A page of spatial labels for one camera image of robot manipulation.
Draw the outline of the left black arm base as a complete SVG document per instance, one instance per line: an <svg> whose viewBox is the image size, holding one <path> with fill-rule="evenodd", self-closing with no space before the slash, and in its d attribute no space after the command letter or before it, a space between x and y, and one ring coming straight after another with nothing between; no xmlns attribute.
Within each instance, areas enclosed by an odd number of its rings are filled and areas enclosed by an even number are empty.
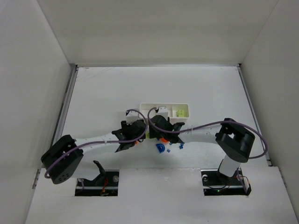
<svg viewBox="0 0 299 224"><path fill-rule="evenodd" d="M118 196L119 170L105 170L98 161L93 161L98 168L98 175L88 180L78 178L75 196Z"/></svg>

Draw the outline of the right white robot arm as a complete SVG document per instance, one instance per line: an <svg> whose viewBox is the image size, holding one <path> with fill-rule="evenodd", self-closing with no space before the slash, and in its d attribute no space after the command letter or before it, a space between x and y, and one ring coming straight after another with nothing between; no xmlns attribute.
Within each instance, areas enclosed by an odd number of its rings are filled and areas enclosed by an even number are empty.
<svg viewBox="0 0 299 224"><path fill-rule="evenodd" d="M226 154L218 167L222 176L233 177L242 163L249 160L255 136L246 128L235 124L233 119L226 118L224 123L195 129L184 122L172 124L170 119L156 115L149 120L149 137L164 138L170 143L185 144L202 142L216 144Z"/></svg>

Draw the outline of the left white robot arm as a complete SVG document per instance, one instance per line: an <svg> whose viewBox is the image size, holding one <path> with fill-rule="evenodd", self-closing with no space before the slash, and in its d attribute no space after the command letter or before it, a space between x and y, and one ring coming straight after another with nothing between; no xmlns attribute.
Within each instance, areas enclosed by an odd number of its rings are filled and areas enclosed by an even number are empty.
<svg viewBox="0 0 299 224"><path fill-rule="evenodd" d="M99 137L76 140L64 135L41 156L44 177L61 184L71 178L84 157L128 150L145 139L147 127L146 120L138 119L132 124L122 121L121 129Z"/></svg>

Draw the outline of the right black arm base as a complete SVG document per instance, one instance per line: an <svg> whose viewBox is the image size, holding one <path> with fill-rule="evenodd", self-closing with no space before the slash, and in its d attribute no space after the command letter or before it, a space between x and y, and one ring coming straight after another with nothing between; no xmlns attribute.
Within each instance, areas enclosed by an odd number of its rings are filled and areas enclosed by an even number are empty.
<svg viewBox="0 0 299 224"><path fill-rule="evenodd" d="M252 187L248 177L239 168L232 177L216 169L201 170L204 196L249 196Z"/></svg>

